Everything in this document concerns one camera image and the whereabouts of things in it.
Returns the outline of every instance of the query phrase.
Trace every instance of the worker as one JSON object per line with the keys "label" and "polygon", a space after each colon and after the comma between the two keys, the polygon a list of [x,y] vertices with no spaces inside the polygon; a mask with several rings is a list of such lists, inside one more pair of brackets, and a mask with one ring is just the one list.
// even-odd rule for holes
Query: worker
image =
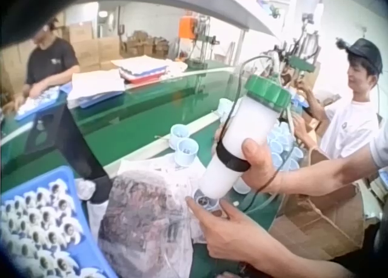
{"label": "worker", "polygon": [[28,59],[27,79],[22,93],[15,96],[15,110],[28,96],[36,98],[49,87],[68,83],[74,73],[79,73],[72,45],[53,33],[55,21],[48,22],[33,37],[37,46]]}
{"label": "worker", "polygon": [[[379,49],[372,42],[360,38],[346,48],[349,69],[348,86],[353,92],[351,102],[338,100],[323,108],[315,99],[311,88],[303,82],[297,88],[306,93],[310,111],[317,120],[329,120],[319,148],[329,158],[344,158],[370,142],[378,131],[378,119],[370,102],[370,91],[377,85],[383,62]],[[307,134],[302,117],[293,114],[295,136],[308,148],[316,143]]]}
{"label": "worker", "polygon": [[[251,164],[244,173],[244,181],[253,189],[262,187],[274,174],[270,150],[247,139],[242,151]],[[379,168],[388,166],[388,123],[370,144],[346,158],[326,160],[293,172],[280,172],[266,188],[266,192],[280,194],[326,195],[355,180],[367,177]],[[291,253],[257,223],[225,201],[220,204],[229,219],[215,217],[188,197],[187,204],[201,222],[209,254],[214,258],[243,261],[272,277],[379,277],[372,274],[378,267],[386,267],[388,257],[388,203],[384,208],[380,230],[348,261],[345,268],[338,263],[309,260]]]}

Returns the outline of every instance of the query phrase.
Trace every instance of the green cap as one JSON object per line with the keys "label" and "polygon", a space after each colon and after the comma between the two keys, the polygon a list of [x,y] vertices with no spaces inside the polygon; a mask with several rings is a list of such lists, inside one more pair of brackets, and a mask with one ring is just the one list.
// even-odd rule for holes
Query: green cap
{"label": "green cap", "polygon": [[249,97],[275,111],[281,112],[290,104],[290,92],[270,79],[252,75],[249,77],[245,88],[248,90],[247,95]]}

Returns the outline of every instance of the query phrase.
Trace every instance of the black strap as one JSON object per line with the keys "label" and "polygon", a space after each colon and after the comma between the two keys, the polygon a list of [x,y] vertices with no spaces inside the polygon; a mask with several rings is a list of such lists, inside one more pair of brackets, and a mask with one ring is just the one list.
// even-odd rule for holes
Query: black strap
{"label": "black strap", "polygon": [[216,153],[219,160],[229,169],[235,172],[245,172],[250,168],[250,164],[241,158],[238,158],[231,154],[222,143],[222,140],[218,142],[216,147]]}

